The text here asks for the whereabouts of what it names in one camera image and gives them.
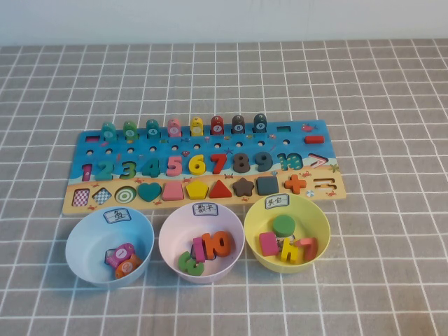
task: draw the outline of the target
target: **orange plus sign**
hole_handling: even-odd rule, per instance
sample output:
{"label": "orange plus sign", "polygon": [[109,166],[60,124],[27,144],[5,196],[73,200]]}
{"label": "orange plus sign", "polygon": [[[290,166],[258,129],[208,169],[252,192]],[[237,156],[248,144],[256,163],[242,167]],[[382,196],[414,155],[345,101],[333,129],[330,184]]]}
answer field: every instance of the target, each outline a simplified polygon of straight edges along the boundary
{"label": "orange plus sign", "polygon": [[307,182],[305,180],[299,180],[296,174],[293,174],[287,182],[285,182],[285,188],[291,189],[294,194],[300,194],[301,188],[306,188]]}

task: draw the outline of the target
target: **red triangle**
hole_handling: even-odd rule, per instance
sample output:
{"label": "red triangle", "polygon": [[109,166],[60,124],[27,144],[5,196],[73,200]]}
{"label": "red triangle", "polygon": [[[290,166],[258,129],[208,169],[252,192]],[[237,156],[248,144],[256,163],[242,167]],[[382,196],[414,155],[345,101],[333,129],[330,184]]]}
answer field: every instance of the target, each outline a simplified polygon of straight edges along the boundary
{"label": "red triangle", "polygon": [[225,198],[231,196],[232,192],[225,186],[225,184],[221,180],[217,180],[209,195],[210,198]]}

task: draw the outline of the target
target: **green circle block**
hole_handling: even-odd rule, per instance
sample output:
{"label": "green circle block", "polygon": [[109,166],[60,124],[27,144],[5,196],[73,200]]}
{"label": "green circle block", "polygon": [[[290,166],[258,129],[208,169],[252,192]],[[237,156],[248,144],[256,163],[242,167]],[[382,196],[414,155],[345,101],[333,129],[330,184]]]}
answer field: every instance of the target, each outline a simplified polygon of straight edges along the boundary
{"label": "green circle block", "polygon": [[289,237],[294,233],[295,221],[288,215],[280,215],[274,219],[274,232],[278,237]]}

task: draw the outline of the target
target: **yellow bowl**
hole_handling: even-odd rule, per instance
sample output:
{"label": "yellow bowl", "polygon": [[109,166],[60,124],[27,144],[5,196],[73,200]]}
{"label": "yellow bowl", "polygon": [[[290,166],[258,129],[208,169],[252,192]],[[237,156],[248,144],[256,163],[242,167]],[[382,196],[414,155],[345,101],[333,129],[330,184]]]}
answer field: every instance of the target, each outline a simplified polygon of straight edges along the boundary
{"label": "yellow bowl", "polygon": [[[317,238],[318,250],[315,259],[304,262],[302,251],[299,251],[298,265],[281,261],[280,253],[263,256],[260,233],[273,232],[274,219],[279,215],[288,215],[295,220],[296,239]],[[297,273],[305,270],[325,252],[330,243],[330,224],[322,210],[308,199],[294,194],[275,194],[259,199],[249,209],[244,220],[244,234],[253,254],[263,266],[278,273]]]}

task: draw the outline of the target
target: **green heart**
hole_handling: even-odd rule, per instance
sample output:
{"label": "green heart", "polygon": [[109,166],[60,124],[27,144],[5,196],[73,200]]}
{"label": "green heart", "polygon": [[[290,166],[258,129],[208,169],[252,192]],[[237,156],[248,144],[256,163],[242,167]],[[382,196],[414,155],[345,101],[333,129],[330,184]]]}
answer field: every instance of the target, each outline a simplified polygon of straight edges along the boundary
{"label": "green heart", "polygon": [[152,184],[142,183],[137,188],[137,192],[144,201],[151,202],[155,200],[158,195],[160,195],[162,192],[162,187],[156,182]]}

